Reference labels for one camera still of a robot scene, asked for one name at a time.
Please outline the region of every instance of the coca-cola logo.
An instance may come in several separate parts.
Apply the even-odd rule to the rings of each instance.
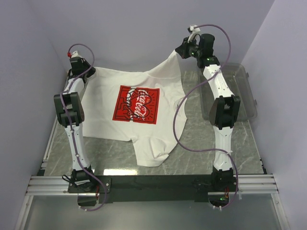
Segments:
[[[159,92],[159,89],[121,86],[113,120],[155,124]]]

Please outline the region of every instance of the gray tabletop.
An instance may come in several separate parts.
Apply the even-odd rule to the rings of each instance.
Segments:
[[[188,92],[198,82],[197,72],[185,72],[183,89]],[[185,104],[188,118],[180,141],[193,149],[214,148],[214,130],[201,116],[201,100],[195,90]],[[64,128],[56,125],[49,148],[45,176],[70,175],[71,150]],[[211,174],[214,151],[194,153],[176,146],[169,157],[158,167],[138,166],[131,141],[84,138],[85,150],[96,175],[173,175]],[[232,156],[240,174],[262,174],[261,161],[248,121],[236,122],[232,133]]]

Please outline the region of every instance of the cable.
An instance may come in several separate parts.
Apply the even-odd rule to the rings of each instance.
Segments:
[[[93,62],[92,62],[92,64],[91,64],[91,66],[90,66],[86,71],[84,71],[83,73],[79,74],[77,77],[75,77],[75,78],[72,80],[72,82],[71,82],[70,85],[68,86],[68,89],[67,89],[67,90],[65,90],[65,91],[63,91],[63,92],[60,93],[60,99],[61,99],[63,108],[64,108],[64,110],[65,110],[65,114],[66,114],[66,116],[67,116],[67,118],[68,118],[68,120],[69,120],[69,125],[70,125],[70,127],[71,127],[71,137],[72,137],[73,147],[74,147],[74,149],[75,149],[75,154],[76,154],[77,162],[78,162],[79,166],[82,168],[82,170],[83,170],[86,174],[88,174],[89,176],[93,177],[96,181],[98,181],[98,182],[101,184],[101,186],[103,187],[104,192],[105,192],[104,200],[103,200],[102,204],[100,204],[98,207],[92,208],[92,209],[87,209],[87,208],[84,208],[84,207],[80,207],[81,209],[83,209],[83,210],[85,210],[85,211],[91,212],[91,211],[96,211],[96,210],[100,209],[100,208],[106,203],[106,195],[107,195],[106,192],[107,192],[107,188],[106,188],[106,186],[101,182],[101,180],[99,180],[99,179],[98,179],[97,177],[95,177],[93,174],[91,174],[90,172],[88,172],[88,171],[83,167],[83,165],[82,165],[82,163],[81,163],[81,161],[80,161],[79,154],[78,154],[78,149],[77,149],[77,144],[76,144],[76,139],[75,139],[75,135],[74,135],[74,129],[73,129],[73,127],[72,127],[71,116],[69,115],[68,109],[67,109],[67,107],[66,107],[66,105],[65,105],[65,102],[64,102],[64,99],[63,99],[63,94],[64,94],[64,93],[69,93],[69,91],[70,91],[70,89],[71,89],[73,83],[74,83],[78,78],[80,78],[82,75],[86,74],[88,71],[91,70],[91,68],[93,67],[94,62],[95,62],[95,55],[94,55],[93,51],[92,51],[88,46],[86,46],[86,45],[84,45],[84,44],[81,44],[81,43],[76,43],[76,44],[73,44],[73,45],[68,49],[68,56],[71,55],[71,54],[70,54],[70,51],[71,51],[71,48],[73,48],[74,46],[84,46],[84,47],[86,47],[86,48],[92,53]]]
[[[218,26],[218,25],[214,25],[214,24],[203,24],[203,25],[198,25],[198,26],[195,26],[194,29],[197,29],[197,28],[200,28],[200,27],[205,27],[205,26],[216,27],[216,28],[220,29],[220,30],[225,34],[225,36],[226,36],[226,38],[227,38],[227,40],[228,40],[228,44],[229,44],[228,55],[227,55],[227,58],[226,58],[225,63],[215,72],[215,74],[214,74],[211,78],[209,78],[209,79],[205,80],[204,82],[202,82],[202,83],[198,84],[197,86],[195,86],[195,87],[194,87],[193,89],[191,89],[191,90],[184,96],[184,98],[181,100],[181,102],[180,102],[180,104],[178,105],[177,110],[176,110],[176,112],[175,112],[175,116],[174,116],[174,120],[173,120],[173,132],[174,132],[174,137],[175,137],[177,143],[178,143],[182,148],[184,148],[185,150],[188,150],[188,151],[191,151],[191,152],[221,151],[221,152],[225,153],[225,154],[229,157],[229,159],[230,159],[230,161],[231,161],[231,163],[232,163],[232,165],[233,165],[233,167],[235,168],[235,171],[236,171],[236,191],[235,191],[235,194],[234,194],[234,198],[235,198],[235,196],[236,196],[236,194],[237,194],[237,191],[238,191],[238,184],[239,184],[239,183],[238,183],[238,178],[239,178],[239,176],[238,176],[238,170],[237,170],[237,168],[236,168],[236,164],[235,164],[233,158],[230,156],[230,154],[229,154],[227,151],[225,151],[224,149],[190,149],[190,148],[184,146],[183,144],[181,144],[181,142],[179,141],[178,137],[176,136],[176,129],[175,129],[176,118],[177,118],[179,109],[181,108],[183,102],[187,99],[187,97],[188,97],[194,90],[196,90],[198,87],[200,87],[200,86],[202,86],[202,85],[208,83],[210,80],[212,80],[213,78],[215,78],[216,75],[219,73],[219,71],[228,63],[228,60],[229,60],[229,57],[230,57],[230,53],[231,53],[231,43],[230,43],[230,38],[229,38],[228,34],[226,33],[226,31],[225,31],[222,27],[220,27],[220,26]],[[229,201],[229,203],[228,203],[227,205],[225,205],[224,207],[222,207],[222,208],[225,208],[225,207],[229,206],[229,205],[233,202],[234,198],[231,199],[231,200]]]

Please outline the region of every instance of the purple cable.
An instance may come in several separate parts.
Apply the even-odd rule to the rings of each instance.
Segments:
[[[67,89],[66,91],[63,91],[63,92],[60,93],[60,98],[61,98],[61,102],[62,102],[63,108],[64,108],[64,110],[65,110],[65,114],[66,114],[66,116],[67,116],[67,118],[68,118],[68,120],[69,120],[69,125],[70,125],[70,127],[71,127],[71,137],[72,137],[73,147],[74,147],[74,149],[75,149],[75,153],[76,153],[76,158],[77,158],[78,164],[80,165],[80,167],[82,168],[82,170],[83,170],[86,174],[88,174],[89,176],[91,176],[91,177],[93,177],[95,180],[97,180],[97,181],[101,184],[101,186],[104,188],[105,196],[104,196],[104,200],[103,200],[103,202],[102,202],[101,205],[99,205],[99,206],[96,207],[96,208],[92,208],[92,209],[87,209],[87,208],[81,207],[81,209],[83,209],[83,210],[85,210],[85,211],[91,212],[91,211],[96,211],[96,210],[100,209],[100,208],[106,203],[106,191],[107,191],[107,188],[106,188],[106,186],[101,182],[101,180],[99,180],[99,179],[98,179],[97,177],[95,177],[93,174],[91,174],[90,172],[88,172],[88,171],[83,167],[83,165],[82,165],[82,163],[81,163],[81,161],[80,161],[79,154],[78,154],[78,150],[77,150],[76,139],[75,139],[75,135],[74,135],[74,129],[73,129],[73,127],[72,127],[71,116],[69,115],[69,112],[68,112],[68,110],[67,110],[67,107],[66,107],[65,102],[64,102],[64,99],[63,99],[63,94],[64,94],[64,93],[68,93],[69,90],[71,89],[73,83],[74,83],[78,78],[80,78],[82,75],[84,75],[84,74],[86,74],[88,71],[90,71],[90,69],[93,67],[94,62],[95,62],[95,55],[94,55],[93,51],[92,51],[88,46],[86,46],[86,45],[84,45],[84,44],[76,43],[76,44],[72,45],[72,46],[69,48],[68,53],[70,52],[71,48],[73,48],[74,46],[78,46],[78,45],[79,45],[79,46],[84,46],[84,47],[88,48],[88,50],[92,53],[93,62],[92,62],[92,64],[91,64],[91,66],[90,66],[86,71],[84,71],[83,73],[79,74],[77,77],[75,77],[75,78],[72,80],[72,82],[70,83],[70,85],[68,86],[68,89]]]
[[[229,38],[228,34],[226,33],[226,31],[225,31],[222,27],[220,27],[220,26],[218,26],[218,25],[214,25],[214,24],[203,24],[203,25],[198,25],[198,26],[195,26],[194,29],[197,29],[197,28],[200,28],[200,27],[205,27],[205,26],[213,26],[213,27],[216,27],[216,28],[220,29],[220,30],[225,34],[225,36],[226,36],[226,38],[227,38],[227,40],[228,40],[228,44],[229,44],[228,55],[227,55],[227,58],[226,58],[225,63],[215,72],[215,74],[214,74],[211,78],[209,78],[208,80],[205,80],[204,82],[202,82],[202,83],[198,84],[197,86],[195,86],[195,87],[194,87],[193,89],[191,89],[191,90],[187,93],[187,95],[185,95],[185,97],[181,100],[181,102],[180,102],[180,104],[178,105],[177,110],[176,110],[176,112],[175,112],[175,116],[174,116],[174,120],[173,120],[173,132],[174,132],[174,137],[175,137],[177,143],[178,143],[182,148],[184,148],[185,150],[188,150],[188,151],[191,151],[191,152],[221,151],[221,152],[225,153],[225,154],[229,157],[229,159],[230,159],[230,161],[231,161],[231,163],[232,163],[232,165],[233,165],[233,167],[235,168],[235,171],[236,171],[236,191],[235,191],[235,194],[234,194],[234,198],[235,198],[235,196],[236,196],[236,194],[237,194],[237,192],[238,192],[238,184],[239,184],[239,183],[238,183],[238,179],[239,179],[239,175],[238,175],[238,170],[237,170],[237,168],[236,168],[236,164],[235,164],[233,158],[230,156],[230,154],[229,154],[227,151],[225,151],[224,149],[190,149],[190,148],[184,146],[183,144],[181,144],[181,142],[179,141],[178,137],[176,136],[176,129],[175,129],[176,118],[177,118],[179,109],[181,108],[183,102],[187,99],[187,97],[188,97],[194,90],[196,90],[198,87],[200,87],[200,86],[202,86],[202,85],[208,83],[210,80],[212,80],[213,78],[215,78],[216,75],[219,73],[219,71],[228,63],[228,60],[229,60],[229,57],[230,57],[230,53],[231,53],[231,43],[230,43],[230,38]],[[225,205],[224,207],[222,207],[222,208],[225,208],[225,207],[229,206],[229,205],[233,202],[234,198],[231,199],[231,200],[229,201],[229,203],[228,203],[227,205]]]

